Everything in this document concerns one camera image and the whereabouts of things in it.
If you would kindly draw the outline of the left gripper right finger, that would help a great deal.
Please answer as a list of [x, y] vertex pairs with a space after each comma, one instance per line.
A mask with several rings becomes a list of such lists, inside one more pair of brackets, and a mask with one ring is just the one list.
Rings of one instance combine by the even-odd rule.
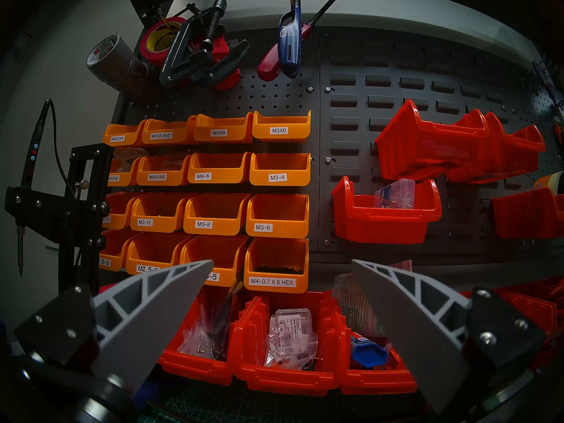
[[432, 415], [513, 415], [547, 334], [492, 289], [465, 297], [429, 276], [364, 260], [352, 271]]

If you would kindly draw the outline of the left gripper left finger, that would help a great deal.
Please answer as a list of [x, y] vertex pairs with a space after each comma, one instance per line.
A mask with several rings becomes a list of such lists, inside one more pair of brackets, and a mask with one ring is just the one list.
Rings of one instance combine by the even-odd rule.
[[57, 371], [117, 375], [136, 392], [174, 338], [213, 269], [201, 260], [137, 274], [92, 296], [76, 284], [16, 329], [33, 363]]

